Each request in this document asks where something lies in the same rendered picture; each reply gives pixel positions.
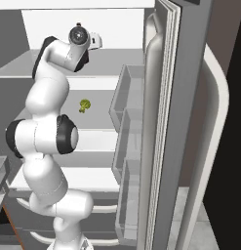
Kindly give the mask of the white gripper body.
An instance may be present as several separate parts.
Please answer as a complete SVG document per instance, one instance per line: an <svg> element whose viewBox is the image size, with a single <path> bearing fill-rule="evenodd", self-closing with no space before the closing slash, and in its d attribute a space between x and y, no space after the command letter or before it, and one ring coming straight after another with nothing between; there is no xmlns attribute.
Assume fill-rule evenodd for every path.
<svg viewBox="0 0 241 250"><path fill-rule="evenodd" d="M96 50L102 47L102 40L101 37L97 33L90 34L90 50Z"/></svg>

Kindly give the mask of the white fridge shelf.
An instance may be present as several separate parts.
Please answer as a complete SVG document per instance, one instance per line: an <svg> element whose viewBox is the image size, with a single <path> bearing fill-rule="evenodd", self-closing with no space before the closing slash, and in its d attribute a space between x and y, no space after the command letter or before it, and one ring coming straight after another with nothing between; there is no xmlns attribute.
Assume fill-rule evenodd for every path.
<svg viewBox="0 0 241 250"><path fill-rule="evenodd" d="M112 129L78 129L61 114L67 91L31 91L25 101L30 119L14 121L7 140L20 154L68 154L72 151L112 151L117 134Z"/></svg>
<svg viewBox="0 0 241 250"><path fill-rule="evenodd" d="M89 192L119 190L111 166L113 151L75 151L68 155L55 155L70 188Z"/></svg>
<svg viewBox="0 0 241 250"><path fill-rule="evenodd" d="M39 51L29 50L0 68L0 79L31 79ZM78 72L62 72L71 90L114 90L124 64L142 64L142 49L99 49L89 52L89 62Z"/></svg>

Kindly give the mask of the grey fridge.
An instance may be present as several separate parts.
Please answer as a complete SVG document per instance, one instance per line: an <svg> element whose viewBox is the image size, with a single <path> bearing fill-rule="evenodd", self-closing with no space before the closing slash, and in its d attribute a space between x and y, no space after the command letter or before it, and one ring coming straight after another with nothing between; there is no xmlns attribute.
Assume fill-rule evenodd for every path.
<svg viewBox="0 0 241 250"><path fill-rule="evenodd" d="M101 37L100 49L142 49L143 58L144 16L153 6L154 0L0 0L0 68L29 50L40 51L49 36L67 42L69 31L76 24ZM6 144L5 130L14 120L30 118L25 100L33 83L32 74L31 79L0 79L0 156L9 160L8 196L26 201L31 190L24 179L21 160ZM78 129L112 129L117 134L109 115L114 91L70 89L61 110ZM91 107L81 113L83 99L89 100ZM115 199L118 191L91 194ZM23 250L5 202L3 207ZM50 238L55 235L54 230L36 232Z"/></svg>

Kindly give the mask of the clear fridge door bin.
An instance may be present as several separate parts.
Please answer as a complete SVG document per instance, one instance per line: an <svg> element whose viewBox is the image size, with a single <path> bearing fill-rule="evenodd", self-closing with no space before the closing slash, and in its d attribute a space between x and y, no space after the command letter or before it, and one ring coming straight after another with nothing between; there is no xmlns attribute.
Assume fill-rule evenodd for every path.
<svg viewBox="0 0 241 250"><path fill-rule="evenodd" d="M115 231L121 245L137 245L140 166L137 159L124 161L115 219Z"/></svg>
<svg viewBox="0 0 241 250"><path fill-rule="evenodd" d="M125 159L141 157L142 110L126 108L123 112L111 170L121 182Z"/></svg>
<svg viewBox="0 0 241 250"><path fill-rule="evenodd" d="M144 79L143 65L124 65L109 108L115 131L120 131L125 108L141 108Z"/></svg>

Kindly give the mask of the green broccoli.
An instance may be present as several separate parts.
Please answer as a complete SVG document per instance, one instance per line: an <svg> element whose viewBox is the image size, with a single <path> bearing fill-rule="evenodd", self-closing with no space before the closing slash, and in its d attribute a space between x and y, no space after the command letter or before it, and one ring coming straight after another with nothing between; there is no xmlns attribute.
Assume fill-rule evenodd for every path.
<svg viewBox="0 0 241 250"><path fill-rule="evenodd" d="M79 111L81 113L84 113L87 109L89 109L91 107L91 102L87 99L83 99L81 102L80 102L80 109Z"/></svg>

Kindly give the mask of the grey fridge door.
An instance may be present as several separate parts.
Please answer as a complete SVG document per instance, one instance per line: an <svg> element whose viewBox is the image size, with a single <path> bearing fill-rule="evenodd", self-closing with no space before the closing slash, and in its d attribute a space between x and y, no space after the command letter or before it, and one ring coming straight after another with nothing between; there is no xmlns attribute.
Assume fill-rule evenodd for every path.
<svg viewBox="0 0 241 250"><path fill-rule="evenodd" d="M196 158L205 107L195 103L213 0L155 0L145 21L138 237L119 250L167 250L181 174Z"/></svg>

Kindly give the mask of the grey fridge drawer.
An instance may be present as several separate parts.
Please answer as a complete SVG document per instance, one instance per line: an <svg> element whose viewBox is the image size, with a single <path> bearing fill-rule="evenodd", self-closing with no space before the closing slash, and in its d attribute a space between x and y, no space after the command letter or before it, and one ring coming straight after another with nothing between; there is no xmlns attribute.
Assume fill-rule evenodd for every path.
<svg viewBox="0 0 241 250"><path fill-rule="evenodd" d="M53 230L53 217L42 216L21 206L15 197L8 196L5 207L11 223L16 229ZM115 213L91 214L80 222L82 231L112 231L115 230Z"/></svg>
<svg viewBox="0 0 241 250"><path fill-rule="evenodd" d="M20 241L22 243L23 250L47 250L48 244L39 242L35 239L29 230L26 229L18 229L18 234L20 237ZM88 239L104 239L111 240L116 238L116 234L113 232L107 233L93 233L93 232L85 232L85 236ZM118 250L119 246L95 246L95 250Z"/></svg>

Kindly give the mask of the grey counter cabinet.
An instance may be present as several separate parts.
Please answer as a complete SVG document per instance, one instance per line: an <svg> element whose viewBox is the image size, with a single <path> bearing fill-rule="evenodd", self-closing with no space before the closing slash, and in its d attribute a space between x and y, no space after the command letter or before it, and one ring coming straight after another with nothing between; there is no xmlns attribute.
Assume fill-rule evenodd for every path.
<svg viewBox="0 0 241 250"><path fill-rule="evenodd" d="M9 173L10 166L8 157L0 156L0 214L9 192L9 188L6 184ZM0 225L0 250L22 250L18 237L11 225Z"/></svg>

